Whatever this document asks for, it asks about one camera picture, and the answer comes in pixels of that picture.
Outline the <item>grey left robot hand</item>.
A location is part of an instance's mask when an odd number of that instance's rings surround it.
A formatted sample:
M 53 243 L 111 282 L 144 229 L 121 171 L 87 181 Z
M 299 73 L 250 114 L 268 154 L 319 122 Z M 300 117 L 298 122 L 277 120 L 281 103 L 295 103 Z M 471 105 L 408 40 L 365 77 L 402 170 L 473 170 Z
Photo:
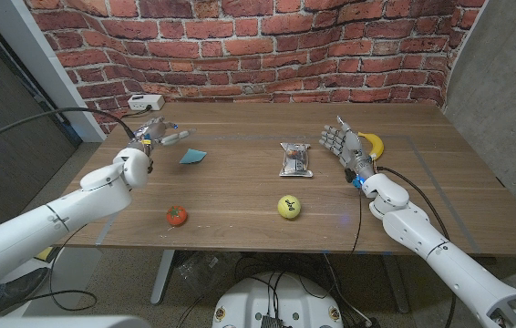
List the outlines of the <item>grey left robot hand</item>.
M 152 118 L 134 132 L 128 148 L 141 150 L 149 156 L 156 146 L 174 145 L 196 132 L 195 128 L 176 132 L 177 128 L 175 123 L 166 121 L 164 117 Z

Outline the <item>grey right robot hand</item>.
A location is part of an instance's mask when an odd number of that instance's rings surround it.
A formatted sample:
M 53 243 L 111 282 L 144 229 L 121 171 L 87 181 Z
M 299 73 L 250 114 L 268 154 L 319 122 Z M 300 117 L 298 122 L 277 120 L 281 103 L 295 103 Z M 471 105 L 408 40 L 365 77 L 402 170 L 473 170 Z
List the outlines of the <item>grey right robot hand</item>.
M 372 159 L 364 151 L 359 136 L 339 116 L 336 119 L 339 128 L 325 125 L 319 143 L 338 157 L 348 182 L 356 177 L 366 180 L 375 175 Z

